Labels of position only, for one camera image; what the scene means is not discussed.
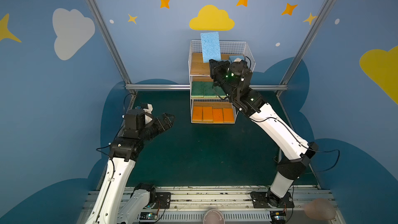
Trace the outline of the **blue sponge front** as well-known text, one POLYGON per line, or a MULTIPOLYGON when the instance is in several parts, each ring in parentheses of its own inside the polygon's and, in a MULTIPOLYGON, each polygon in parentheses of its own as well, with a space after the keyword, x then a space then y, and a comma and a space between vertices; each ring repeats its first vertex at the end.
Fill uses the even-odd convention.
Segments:
POLYGON ((232 62, 240 62, 245 61, 245 57, 243 55, 230 55, 229 60, 232 62))

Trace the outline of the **blue sponge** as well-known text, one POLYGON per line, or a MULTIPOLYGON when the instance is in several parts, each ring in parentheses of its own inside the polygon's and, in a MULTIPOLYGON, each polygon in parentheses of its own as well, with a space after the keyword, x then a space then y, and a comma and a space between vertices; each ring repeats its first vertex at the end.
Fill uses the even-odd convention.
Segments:
POLYGON ((201 33, 203 62, 221 61, 220 40, 218 32, 201 33))
POLYGON ((243 55, 230 55, 229 60, 232 62, 240 62, 245 61, 245 57, 243 55))

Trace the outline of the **green sponge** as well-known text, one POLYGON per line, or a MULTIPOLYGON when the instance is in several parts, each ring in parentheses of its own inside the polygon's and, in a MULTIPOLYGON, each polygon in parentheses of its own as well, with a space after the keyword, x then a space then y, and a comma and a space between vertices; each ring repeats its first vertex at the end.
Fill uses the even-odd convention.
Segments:
POLYGON ((214 90, 216 91, 217 95, 218 95, 220 98, 224 99, 224 98, 227 97, 226 94, 225 94, 225 92, 223 91, 223 89, 222 89, 221 87, 215 87, 214 90))
POLYGON ((203 82, 203 98, 205 99, 216 99, 217 95, 213 89, 212 82, 203 82))
POLYGON ((193 99, 201 99, 204 97, 204 82, 192 82, 191 97, 193 99))

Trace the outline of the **orange sponge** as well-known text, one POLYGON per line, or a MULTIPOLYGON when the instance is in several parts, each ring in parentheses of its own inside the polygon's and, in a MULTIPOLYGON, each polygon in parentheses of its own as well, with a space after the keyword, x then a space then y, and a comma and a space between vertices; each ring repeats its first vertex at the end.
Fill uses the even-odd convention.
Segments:
POLYGON ((213 109, 211 106, 203 106, 203 122, 213 123, 213 109))
POLYGON ((222 108, 213 108, 212 115, 213 115, 213 123, 224 123, 222 108))
POLYGON ((192 122, 199 123, 203 121, 203 107, 193 106, 192 109, 192 122))
POLYGON ((234 123, 234 110, 232 108, 223 108, 223 122, 224 123, 234 123))

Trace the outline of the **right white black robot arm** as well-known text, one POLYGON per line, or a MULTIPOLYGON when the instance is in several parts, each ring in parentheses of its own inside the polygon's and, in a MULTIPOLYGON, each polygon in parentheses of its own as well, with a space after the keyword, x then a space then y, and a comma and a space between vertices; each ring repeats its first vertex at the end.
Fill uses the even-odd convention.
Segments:
POLYGON ((260 92, 250 87, 252 71, 244 60, 209 61, 210 76, 227 99, 243 115, 257 124, 284 153, 277 165, 277 174, 267 192, 268 201, 278 205, 293 182, 309 165, 318 152, 318 145, 296 134, 274 111, 260 92))

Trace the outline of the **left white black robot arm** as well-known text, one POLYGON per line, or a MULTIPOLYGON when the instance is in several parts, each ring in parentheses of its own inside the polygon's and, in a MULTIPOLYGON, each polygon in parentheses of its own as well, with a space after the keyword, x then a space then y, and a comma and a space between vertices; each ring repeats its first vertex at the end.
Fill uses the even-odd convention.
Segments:
POLYGON ((127 181, 145 142, 169 130, 175 121, 175 116, 167 113, 154 117, 152 110, 152 105, 143 104, 125 113, 121 134, 109 145, 106 174, 88 224, 132 224, 144 208, 158 202, 155 186, 140 183, 128 202, 121 205, 127 181))

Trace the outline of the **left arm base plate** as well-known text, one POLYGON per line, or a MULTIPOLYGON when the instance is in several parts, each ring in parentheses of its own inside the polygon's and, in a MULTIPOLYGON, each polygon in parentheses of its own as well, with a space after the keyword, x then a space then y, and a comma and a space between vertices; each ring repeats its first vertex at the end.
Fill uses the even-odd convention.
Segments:
POLYGON ((169 209, 171 204, 170 192, 157 192, 154 203, 150 204, 150 209, 169 209))

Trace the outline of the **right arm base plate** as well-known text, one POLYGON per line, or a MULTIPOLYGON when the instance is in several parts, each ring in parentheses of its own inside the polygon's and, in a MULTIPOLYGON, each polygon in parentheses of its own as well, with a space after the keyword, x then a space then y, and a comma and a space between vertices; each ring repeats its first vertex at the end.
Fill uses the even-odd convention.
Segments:
POLYGON ((290 192, 279 198, 271 191, 252 191, 250 193, 254 208, 294 208, 293 198, 290 192))

